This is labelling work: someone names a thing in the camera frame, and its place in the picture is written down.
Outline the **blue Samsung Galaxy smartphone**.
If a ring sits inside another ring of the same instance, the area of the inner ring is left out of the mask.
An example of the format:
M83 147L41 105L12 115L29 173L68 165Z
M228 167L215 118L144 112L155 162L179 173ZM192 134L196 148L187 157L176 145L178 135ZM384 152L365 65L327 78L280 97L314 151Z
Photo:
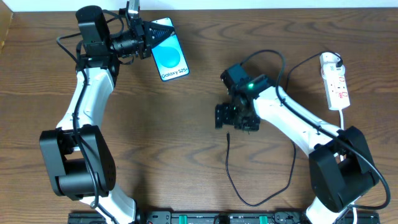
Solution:
M163 82L184 77L190 73L176 32L154 47L152 55Z

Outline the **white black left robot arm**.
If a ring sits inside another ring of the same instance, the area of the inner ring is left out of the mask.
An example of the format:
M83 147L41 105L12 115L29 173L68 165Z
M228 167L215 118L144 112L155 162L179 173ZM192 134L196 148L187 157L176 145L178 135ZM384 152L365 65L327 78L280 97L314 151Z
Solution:
M107 10L76 12L81 41L71 55L77 84L65 116L39 144L54 193L89 205L106 223L145 223L146 216L116 182L116 165L101 133L104 110L124 59L147 58L175 35L171 22L143 21L128 8L112 13L121 30L109 31Z

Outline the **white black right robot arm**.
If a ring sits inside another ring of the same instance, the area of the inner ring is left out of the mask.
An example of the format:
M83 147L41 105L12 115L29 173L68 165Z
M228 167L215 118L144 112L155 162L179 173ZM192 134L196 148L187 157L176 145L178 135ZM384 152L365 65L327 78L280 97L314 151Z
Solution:
M292 100L265 75L250 77L237 63L221 74L230 103L215 108L215 127L231 125L258 131L267 121L308 157L316 195L305 211L310 223L334 223L355 201L381 181L364 134L354 126L343 130Z

